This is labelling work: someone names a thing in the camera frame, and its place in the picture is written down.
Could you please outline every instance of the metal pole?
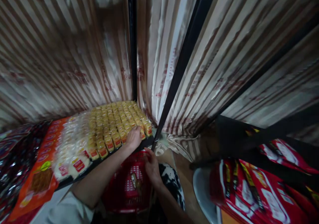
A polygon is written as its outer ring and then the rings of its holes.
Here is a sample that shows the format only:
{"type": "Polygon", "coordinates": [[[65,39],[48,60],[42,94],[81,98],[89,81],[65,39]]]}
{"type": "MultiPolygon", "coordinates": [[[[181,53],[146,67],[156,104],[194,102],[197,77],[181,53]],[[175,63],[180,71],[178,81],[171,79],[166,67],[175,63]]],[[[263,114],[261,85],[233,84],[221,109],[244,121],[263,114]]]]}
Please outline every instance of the metal pole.
{"type": "Polygon", "coordinates": [[[178,90],[179,84],[184,75],[185,69],[187,67],[189,58],[193,52],[194,46],[196,44],[199,33],[202,29],[204,21],[206,19],[207,13],[210,9],[213,0],[196,0],[192,17],[190,19],[188,29],[185,35],[185,40],[182,45],[182,49],[179,54],[179,58],[176,64],[175,72],[172,78],[172,82],[169,87],[165,105],[163,108],[162,115],[159,120],[159,126],[157,128],[154,143],[152,145],[152,150],[154,151],[157,141],[159,140],[160,133],[165,124],[167,115],[172,106],[173,100],[175,98],[176,92],[178,90]]]}
{"type": "Polygon", "coordinates": [[[137,101],[137,9],[136,0],[128,0],[129,25],[130,25],[130,49],[131,49],[131,75],[132,75],[132,95],[137,101]]]}
{"type": "Polygon", "coordinates": [[[319,12],[312,17],[297,33],[269,60],[264,66],[248,80],[237,93],[235,93],[227,103],[218,110],[211,118],[207,119],[196,131],[194,136],[199,135],[209,126],[218,115],[222,114],[236,99],[238,99],[247,89],[249,89],[261,76],[263,76],[277,61],[287,54],[299,41],[308,35],[319,24],[319,12]]]}

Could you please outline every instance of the floor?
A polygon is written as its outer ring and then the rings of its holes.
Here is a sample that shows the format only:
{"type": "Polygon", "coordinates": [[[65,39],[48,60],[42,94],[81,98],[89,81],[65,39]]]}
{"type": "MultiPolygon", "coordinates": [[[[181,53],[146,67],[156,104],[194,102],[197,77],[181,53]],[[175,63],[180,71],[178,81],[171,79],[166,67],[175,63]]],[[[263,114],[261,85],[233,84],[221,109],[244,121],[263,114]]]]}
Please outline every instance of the floor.
{"type": "Polygon", "coordinates": [[[209,224],[195,197],[193,171],[188,167],[190,162],[182,155],[174,153],[171,149],[167,149],[163,155],[157,158],[159,162],[168,163],[177,171],[184,191],[186,212],[190,218],[195,224],[209,224]]]}

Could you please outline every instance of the stack of snacks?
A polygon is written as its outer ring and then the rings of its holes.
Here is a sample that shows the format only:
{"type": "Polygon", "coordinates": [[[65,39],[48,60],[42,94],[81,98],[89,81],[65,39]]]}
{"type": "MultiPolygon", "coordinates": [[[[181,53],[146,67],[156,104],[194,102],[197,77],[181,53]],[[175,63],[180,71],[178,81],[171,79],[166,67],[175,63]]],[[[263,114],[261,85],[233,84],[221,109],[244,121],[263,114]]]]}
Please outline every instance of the stack of snacks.
{"type": "Polygon", "coordinates": [[[152,126],[137,103],[116,102],[93,108],[89,118],[87,150],[96,160],[106,157],[126,143],[128,132],[135,125],[141,126],[142,139],[152,135],[152,126]]]}
{"type": "Polygon", "coordinates": [[[64,124],[54,159],[54,175],[58,181],[69,176],[76,178],[90,165],[86,151],[89,116],[90,112],[82,112],[64,124]]]}
{"type": "Polygon", "coordinates": [[[142,139],[152,135],[151,123],[133,101],[102,105],[70,117],[55,155],[56,179],[76,178],[90,165],[89,158],[106,158],[126,144],[128,132],[136,125],[142,127],[142,139]]]}

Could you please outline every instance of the cloth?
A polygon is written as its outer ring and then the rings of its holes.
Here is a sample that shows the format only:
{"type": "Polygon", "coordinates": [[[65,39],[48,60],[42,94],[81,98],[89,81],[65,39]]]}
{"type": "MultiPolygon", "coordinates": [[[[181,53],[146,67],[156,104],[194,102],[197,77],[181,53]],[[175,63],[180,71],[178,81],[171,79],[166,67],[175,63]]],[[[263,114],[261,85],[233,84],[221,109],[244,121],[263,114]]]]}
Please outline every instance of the cloth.
{"type": "MultiPolygon", "coordinates": [[[[170,191],[179,206],[185,211],[184,192],[179,182],[177,172],[168,164],[159,164],[159,173],[163,184],[170,191]]],[[[79,201],[72,192],[69,192],[65,198],[49,212],[45,224],[88,224],[91,223],[93,216],[94,210],[89,209],[85,204],[79,201]]],[[[149,223],[168,223],[158,198],[156,198],[156,201],[150,208],[149,223]]]]}
{"type": "Polygon", "coordinates": [[[91,223],[94,210],[79,201],[72,192],[49,212],[45,224],[91,223]]]}

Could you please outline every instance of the white plate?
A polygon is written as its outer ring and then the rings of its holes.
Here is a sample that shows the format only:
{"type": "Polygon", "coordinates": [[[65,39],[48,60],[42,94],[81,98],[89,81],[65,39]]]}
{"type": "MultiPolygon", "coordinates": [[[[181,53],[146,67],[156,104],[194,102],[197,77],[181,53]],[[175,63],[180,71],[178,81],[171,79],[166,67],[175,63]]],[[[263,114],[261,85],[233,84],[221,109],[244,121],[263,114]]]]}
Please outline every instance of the white plate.
{"type": "Polygon", "coordinates": [[[221,223],[220,210],[209,199],[209,174],[210,169],[198,168],[193,175],[193,186],[196,199],[204,215],[211,224],[221,223]]]}

